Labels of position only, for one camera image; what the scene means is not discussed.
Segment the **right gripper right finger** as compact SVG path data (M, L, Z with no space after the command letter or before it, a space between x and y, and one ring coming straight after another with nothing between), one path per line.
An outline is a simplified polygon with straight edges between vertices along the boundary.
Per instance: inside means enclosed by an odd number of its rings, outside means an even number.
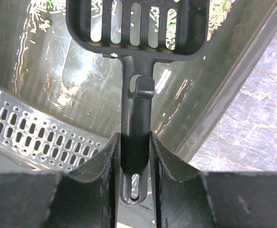
M213 228L201 172L173 154L155 133L149 164L157 228Z

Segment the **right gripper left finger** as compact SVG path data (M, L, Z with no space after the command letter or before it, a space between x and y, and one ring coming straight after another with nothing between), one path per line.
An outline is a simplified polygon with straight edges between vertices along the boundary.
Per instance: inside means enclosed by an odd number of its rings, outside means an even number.
M58 184L47 228L114 228L120 191L120 133Z

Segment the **black slotted litter scoop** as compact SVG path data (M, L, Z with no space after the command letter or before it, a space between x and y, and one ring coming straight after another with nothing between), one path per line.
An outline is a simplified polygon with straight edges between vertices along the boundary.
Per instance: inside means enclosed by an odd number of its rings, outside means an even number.
M120 198L129 206L141 204L148 192L149 132L155 92L156 62L195 58L207 40L210 3L207 0L140 0L139 44L130 42L133 0L122 1L121 40L111 40L112 1L102 3L101 39L92 40L92 2L68 0L66 25L85 50L117 58L122 64Z

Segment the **dark translucent litter box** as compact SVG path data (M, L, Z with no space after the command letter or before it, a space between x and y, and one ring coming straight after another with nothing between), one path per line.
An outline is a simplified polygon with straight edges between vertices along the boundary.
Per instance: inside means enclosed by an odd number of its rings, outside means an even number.
M277 0L233 0L203 52L158 63L151 130L210 171L277 171ZM65 15L27 28L0 0L0 170L71 170L120 130L121 63L79 47Z

